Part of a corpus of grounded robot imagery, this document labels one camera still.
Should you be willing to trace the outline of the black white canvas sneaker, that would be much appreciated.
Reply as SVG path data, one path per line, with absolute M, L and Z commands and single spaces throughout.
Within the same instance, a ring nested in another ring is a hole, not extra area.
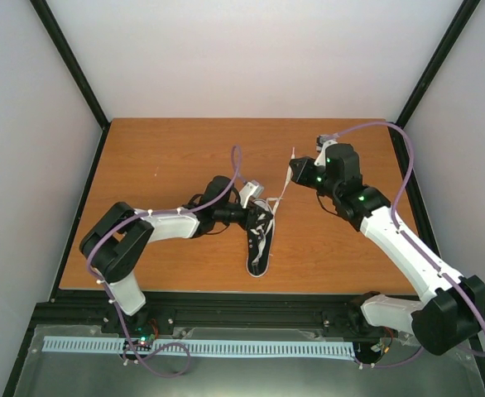
M 275 231 L 275 216 L 266 200 L 257 199 L 250 203 L 244 229 L 247 233 L 247 272 L 251 277 L 262 277 L 268 270 Z

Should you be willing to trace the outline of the white shoelace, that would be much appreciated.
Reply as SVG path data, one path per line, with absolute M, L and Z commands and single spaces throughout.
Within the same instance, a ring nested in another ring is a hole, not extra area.
M 283 183 L 283 187 L 281 189 L 280 194 L 277 197 L 257 198 L 257 199 L 266 200 L 270 204 L 270 206 L 272 208 L 272 213 L 275 216 L 275 227 L 276 227 L 276 213 L 278 211 L 278 208 L 281 205 L 281 201 L 284 199 L 284 196 L 285 196 L 285 193 L 286 193 L 286 190 L 287 190 L 287 187 L 288 187 L 290 181 L 291 181 L 291 170 L 290 170 L 290 166 L 287 166 L 285 181 Z

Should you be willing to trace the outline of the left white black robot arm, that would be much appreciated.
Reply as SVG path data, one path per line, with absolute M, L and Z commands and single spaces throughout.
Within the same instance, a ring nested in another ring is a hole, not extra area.
M 149 243 L 194 239 L 210 235 L 216 224 L 237 224 L 247 234 L 247 271 L 261 277 L 268 269 L 274 211 L 260 199 L 263 187 L 256 181 L 236 189 L 232 179 L 217 175 L 205 191 L 183 206 L 164 211 L 140 210 L 115 203 L 81 240 L 79 250 L 89 272 L 118 307 L 120 321 L 130 332 L 144 331 L 150 322 L 146 296 L 134 275 Z

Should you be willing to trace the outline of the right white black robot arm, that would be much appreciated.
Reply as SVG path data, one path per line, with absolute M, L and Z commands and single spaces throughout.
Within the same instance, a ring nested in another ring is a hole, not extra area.
M 358 153 L 349 144 L 326 141 L 319 155 L 291 159 L 292 182 L 332 200 L 336 214 L 373 242 L 408 279 L 418 299 L 377 292 L 349 305 L 351 328 L 363 334 L 390 328 L 413 335 L 429 353 L 441 356 L 483 331 L 485 284 L 465 277 L 437 256 L 402 221 L 390 201 L 363 183 Z

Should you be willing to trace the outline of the small electronics board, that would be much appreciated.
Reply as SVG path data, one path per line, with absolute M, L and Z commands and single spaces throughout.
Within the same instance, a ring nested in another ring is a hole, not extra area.
M 160 336 L 157 321 L 154 318 L 149 319 L 146 325 L 137 329 L 137 332 L 138 337 L 132 339 L 132 345 L 138 352 L 152 352 L 155 348 L 155 342 Z

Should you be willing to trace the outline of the black aluminium frame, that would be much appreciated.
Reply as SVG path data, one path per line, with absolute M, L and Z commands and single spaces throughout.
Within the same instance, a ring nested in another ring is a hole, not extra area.
M 399 127 L 404 127 L 411 119 L 420 101 L 425 96 L 449 52 L 476 11 L 479 0 L 464 1 L 454 14 L 442 39 L 437 45 L 422 75 L 417 81 L 410 97 L 407 99 L 401 114 L 396 120 Z M 72 78 L 80 89 L 90 111 L 102 130 L 94 160 L 89 169 L 79 206 L 74 216 L 74 222 L 62 255 L 59 270 L 55 277 L 50 298 L 47 302 L 37 304 L 31 316 L 26 334 L 22 340 L 20 351 L 7 381 L 4 395 L 13 396 L 21 387 L 23 368 L 26 366 L 31 338 L 37 325 L 93 325 L 103 317 L 103 293 L 95 291 L 80 291 L 60 289 L 60 278 L 64 273 L 66 260 L 73 246 L 74 235 L 78 230 L 81 215 L 84 211 L 89 191 L 92 187 L 95 172 L 98 168 L 103 148 L 108 138 L 112 123 L 104 114 L 102 107 L 92 90 L 84 71 L 77 61 L 74 52 L 58 21 L 55 19 L 46 1 L 32 0 L 31 5 L 41 20 L 43 27 Z M 310 308 L 314 307 L 320 313 L 324 308 L 335 306 L 343 309 L 346 302 L 344 295 L 300 295 L 300 294 L 232 294 L 232 293 L 152 293 L 153 298 L 162 309 L 176 307 L 183 313 L 197 320 L 200 325 L 221 325 L 228 328 L 243 326 L 256 327 L 259 323 L 285 328 L 297 325 L 302 317 L 308 316 Z

